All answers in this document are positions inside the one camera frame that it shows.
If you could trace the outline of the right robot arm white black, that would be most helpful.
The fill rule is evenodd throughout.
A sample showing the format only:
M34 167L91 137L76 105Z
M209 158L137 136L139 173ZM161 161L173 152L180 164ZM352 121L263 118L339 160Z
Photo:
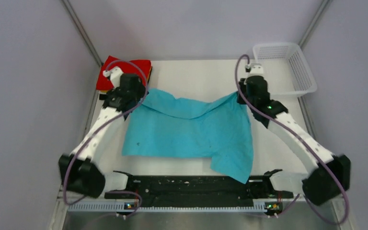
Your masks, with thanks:
M247 105L254 119L280 138L307 171L271 171L269 180L262 184L265 196L275 197L281 191L288 191L304 195L316 206L337 196L349 203L346 194L350 188L349 158L333 154L301 128L281 102L271 99L267 81L262 76L238 81L238 103Z

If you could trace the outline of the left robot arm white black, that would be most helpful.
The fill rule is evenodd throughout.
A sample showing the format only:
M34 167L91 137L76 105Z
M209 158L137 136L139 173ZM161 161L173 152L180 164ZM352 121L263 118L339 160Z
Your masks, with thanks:
M134 73L111 74L116 86L100 99L99 115L83 141L71 152L61 155L58 167L65 191L99 197L106 185L108 172L100 167L111 139L132 109L145 96L146 87Z

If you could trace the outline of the teal t-shirt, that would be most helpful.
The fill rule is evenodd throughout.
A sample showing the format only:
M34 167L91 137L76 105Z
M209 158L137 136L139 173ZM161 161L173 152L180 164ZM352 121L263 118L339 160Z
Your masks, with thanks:
M207 103L151 89L130 114L124 156L210 158L210 168L246 183L253 165L247 107L233 92Z

